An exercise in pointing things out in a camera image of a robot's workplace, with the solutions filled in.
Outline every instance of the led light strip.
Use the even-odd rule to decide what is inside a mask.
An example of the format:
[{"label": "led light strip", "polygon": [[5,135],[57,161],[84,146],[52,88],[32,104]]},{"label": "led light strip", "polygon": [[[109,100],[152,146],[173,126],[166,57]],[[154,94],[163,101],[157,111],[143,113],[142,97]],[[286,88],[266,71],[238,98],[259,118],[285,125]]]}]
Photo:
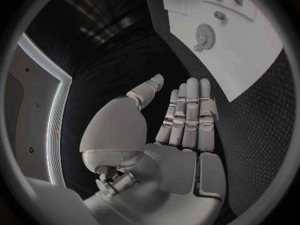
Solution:
[{"label": "led light strip", "polygon": [[56,79],[60,80],[48,117],[45,151],[50,182],[53,185],[65,187],[66,185],[61,164],[60,131],[65,104],[72,84],[72,77],[49,59],[25,33],[20,37],[18,44],[40,67],[45,69]]}]

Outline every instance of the perforated panel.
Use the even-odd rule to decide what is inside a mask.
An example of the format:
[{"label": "perforated panel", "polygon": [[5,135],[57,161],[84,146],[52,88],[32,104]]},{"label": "perforated panel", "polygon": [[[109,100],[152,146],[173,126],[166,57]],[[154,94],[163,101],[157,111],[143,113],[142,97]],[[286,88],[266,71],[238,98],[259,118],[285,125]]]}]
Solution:
[{"label": "perforated panel", "polygon": [[266,190],[279,170],[291,139],[295,95],[284,51],[270,69],[240,97],[229,103],[198,60],[170,34],[162,0],[147,0],[154,29],[169,44],[192,77],[208,78],[216,98],[217,123],[228,176],[228,201],[240,215]]}]

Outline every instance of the robotic hand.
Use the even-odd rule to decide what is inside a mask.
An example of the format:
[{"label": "robotic hand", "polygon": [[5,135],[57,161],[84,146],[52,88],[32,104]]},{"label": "robotic hand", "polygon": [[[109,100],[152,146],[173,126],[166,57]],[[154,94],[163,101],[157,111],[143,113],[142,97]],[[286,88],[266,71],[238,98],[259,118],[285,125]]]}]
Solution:
[{"label": "robotic hand", "polygon": [[[163,84],[158,74],[99,110],[81,140],[84,164],[99,174],[96,183],[106,196],[119,194],[137,181],[141,185],[144,178],[154,178],[158,173],[160,191],[222,200],[226,190],[224,170],[220,158],[212,153],[214,120],[219,117],[216,102],[210,98],[209,81],[201,79],[198,83],[189,78],[179,90],[173,90],[156,141],[146,144],[147,125],[140,111]],[[150,167],[157,169],[150,174]],[[215,185],[216,179],[221,186]]]}]

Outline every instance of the textured gray surface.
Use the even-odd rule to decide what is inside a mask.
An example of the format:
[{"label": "textured gray surface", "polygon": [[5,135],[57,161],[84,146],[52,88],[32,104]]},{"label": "textured gray surface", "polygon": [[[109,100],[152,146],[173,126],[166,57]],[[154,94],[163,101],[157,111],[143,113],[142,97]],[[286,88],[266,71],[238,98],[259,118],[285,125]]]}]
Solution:
[{"label": "textured gray surface", "polygon": [[216,98],[217,122],[224,149],[228,201],[240,215],[266,190],[279,170],[291,139],[295,95],[284,51],[270,69],[246,92],[229,103],[205,66],[170,34],[162,0],[147,0],[154,29],[169,44],[191,77],[208,78]]}]

